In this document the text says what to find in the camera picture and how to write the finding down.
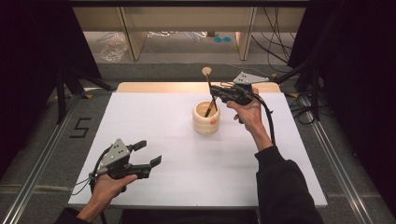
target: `clear plastic bag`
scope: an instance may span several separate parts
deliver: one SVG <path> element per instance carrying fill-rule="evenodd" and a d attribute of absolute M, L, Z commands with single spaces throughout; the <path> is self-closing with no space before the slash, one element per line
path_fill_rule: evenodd
<path fill-rule="evenodd" d="M 100 57 L 108 62 L 118 63 L 127 49 L 128 46 L 121 34 L 116 34 L 102 49 Z"/>

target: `human arm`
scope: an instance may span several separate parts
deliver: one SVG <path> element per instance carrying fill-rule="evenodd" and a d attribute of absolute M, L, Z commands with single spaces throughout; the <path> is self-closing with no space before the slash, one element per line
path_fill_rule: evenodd
<path fill-rule="evenodd" d="M 90 201 L 80 212 L 73 208 L 65 208 L 55 224 L 62 223 L 92 223 L 102 213 L 111 200 L 120 194 L 124 186 L 134 182 L 137 175 L 127 175 L 123 179 L 112 179 L 108 175 L 100 175 L 96 181 L 95 188 Z"/>
<path fill-rule="evenodd" d="M 251 133 L 258 153 L 256 174 L 262 223 L 323 223 L 309 194 L 304 175 L 294 161 L 286 161 L 273 145 L 262 124 L 262 106 L 254 99 L 249 105 L 228 102 Z"/>

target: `white tabletop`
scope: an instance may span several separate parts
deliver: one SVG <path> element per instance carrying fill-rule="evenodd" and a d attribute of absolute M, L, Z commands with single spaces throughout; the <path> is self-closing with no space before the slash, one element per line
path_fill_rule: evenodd
<path fill-rule="evenodd" d="M 304 173 L 316 206 L 327 205 L 306 154 L 283 93 L 261 93 L 274 110 L 276 144 L 285 159 L 297 162 Z M 120 138 L 125 145 L 147 140 L 131 153 L 130 163 L 149 163 L 162 155 L 148 179 L 140 179 L 112 201 L 122 207 L 210 208 L 257 207 L 256 146 L 244 125 L 233 120 L 235 112 L 218 100 L 220 125 L 212 135 L 192 127 L 192 109 L 210 101 L 208 93 L 115 92 L 93 140 L 78 182 L 86 179 L 102 152 Z M 263 110 L 263 121 L 269 130 Z M 83 205 L 90 188 L 72 196 L 70 204 Z"/>

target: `person's left hand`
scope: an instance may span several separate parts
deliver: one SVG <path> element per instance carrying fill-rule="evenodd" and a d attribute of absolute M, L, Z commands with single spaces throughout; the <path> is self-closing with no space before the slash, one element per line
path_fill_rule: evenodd
<path fill-rule="evenodd" d="M 93 222 L 108 207 L 111 200 L 120 194 L 122 188 L 136 179 L 137 175 L 127 175 L 123 179 L 118 180 L 112 179 L 108 175 L 100 175 L 96 181 L 90 201 L 79 212 L 78 218 Z"/>

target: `black sleeve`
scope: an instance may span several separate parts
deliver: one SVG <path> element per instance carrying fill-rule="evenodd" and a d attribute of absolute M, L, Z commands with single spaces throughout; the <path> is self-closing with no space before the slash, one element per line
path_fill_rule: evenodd
<path fill-rule="evenodd" d="M 294 161 L 285 161 L 277 147 L 268 147 L 255 157 L 259 161 L 256 178 L 262 223 L 323 223 Z"/>
<path fill-rule="evenodd" d="M 58 216 L 54 224 L 90 224 L 90 222 L 79 219 L 77 215 L 78 210 L 66 207 Z"/>

